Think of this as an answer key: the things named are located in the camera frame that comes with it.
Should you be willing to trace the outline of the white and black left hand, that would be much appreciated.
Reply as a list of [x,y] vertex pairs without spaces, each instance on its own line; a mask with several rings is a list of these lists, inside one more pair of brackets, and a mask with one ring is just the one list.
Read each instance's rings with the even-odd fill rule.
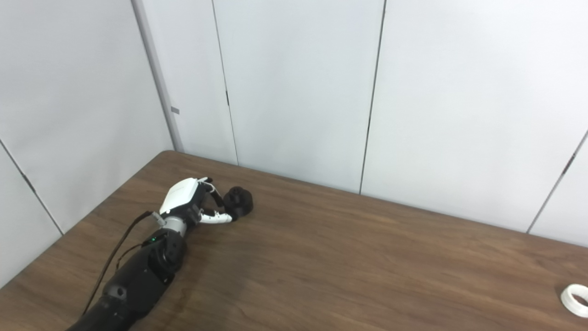
[[212,197],[216,205],[225,207],[223,199],[212,184],[212,179],[187,178],[170,188],[157,216],[157,222],[162,228],[171,228],[173,222],[182,222],[186,226],[203,224],[223,224],[238,220],[238,216],[231,212],[205,209],[206,197]]

